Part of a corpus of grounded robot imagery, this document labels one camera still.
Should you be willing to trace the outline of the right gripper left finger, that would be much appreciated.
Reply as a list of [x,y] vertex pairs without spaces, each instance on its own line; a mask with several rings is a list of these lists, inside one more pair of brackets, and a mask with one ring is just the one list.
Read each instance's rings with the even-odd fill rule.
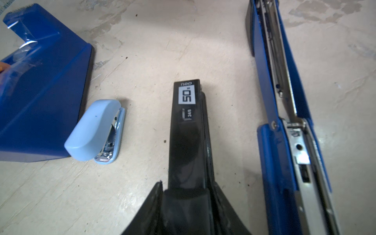
[[163,183],[157,182],[122,235],[160,235]]

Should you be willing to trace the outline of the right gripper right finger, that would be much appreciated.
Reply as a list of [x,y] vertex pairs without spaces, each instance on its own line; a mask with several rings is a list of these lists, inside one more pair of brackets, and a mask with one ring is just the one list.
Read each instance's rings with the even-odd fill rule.
[[214,182],[211,189],[216,235],[250,235],[218,183]]

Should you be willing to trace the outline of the blue tape dispenser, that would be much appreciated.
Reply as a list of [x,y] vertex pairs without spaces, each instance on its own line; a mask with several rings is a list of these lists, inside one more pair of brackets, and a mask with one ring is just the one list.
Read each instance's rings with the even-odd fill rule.
[[64,144],[85,110],[95,49],[32,4],[3,22],[24,43],[3,59],[1,160],[39,162],[69,156]]

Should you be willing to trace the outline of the blue and black stapler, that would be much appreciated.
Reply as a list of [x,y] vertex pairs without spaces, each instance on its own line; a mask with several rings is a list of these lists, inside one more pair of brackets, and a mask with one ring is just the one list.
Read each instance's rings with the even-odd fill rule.
[[338,235],[332,188],[278,1],[250,1],[247,35],[267,124],[257,129],[271,235]]

